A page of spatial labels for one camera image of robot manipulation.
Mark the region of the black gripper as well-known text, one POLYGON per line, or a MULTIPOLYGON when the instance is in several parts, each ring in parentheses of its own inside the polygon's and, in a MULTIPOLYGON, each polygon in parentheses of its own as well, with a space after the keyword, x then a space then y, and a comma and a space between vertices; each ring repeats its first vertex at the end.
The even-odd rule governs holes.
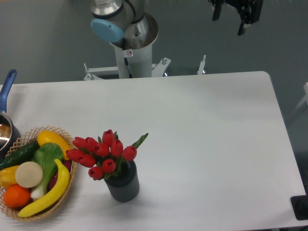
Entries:
POLYGON ((219 19, 221 6, 224 2, 237 10, 241 18, 241 23, 237 33, 238 36, 244 34, 250 24, 259 20, 263 5, 263 0, 209 0, 208 2, 212 4, 213 21, 219 19))

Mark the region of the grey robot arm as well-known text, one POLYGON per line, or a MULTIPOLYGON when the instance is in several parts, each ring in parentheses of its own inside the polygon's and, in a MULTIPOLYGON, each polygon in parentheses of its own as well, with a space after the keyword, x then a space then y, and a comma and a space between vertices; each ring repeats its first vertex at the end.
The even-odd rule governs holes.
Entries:
MULTIPOLYGON (((248 25, 259 21, 262 0, 210 0, 212 20, 220 17, 223 4, 236 9, 241 23, 237 34, 245 32, 248 25)), ((101 39, 122 50, 141 49, 158 37, 157 21, 144 11, 143 0, 93 0, 90 6, 92 31, 101 39)))

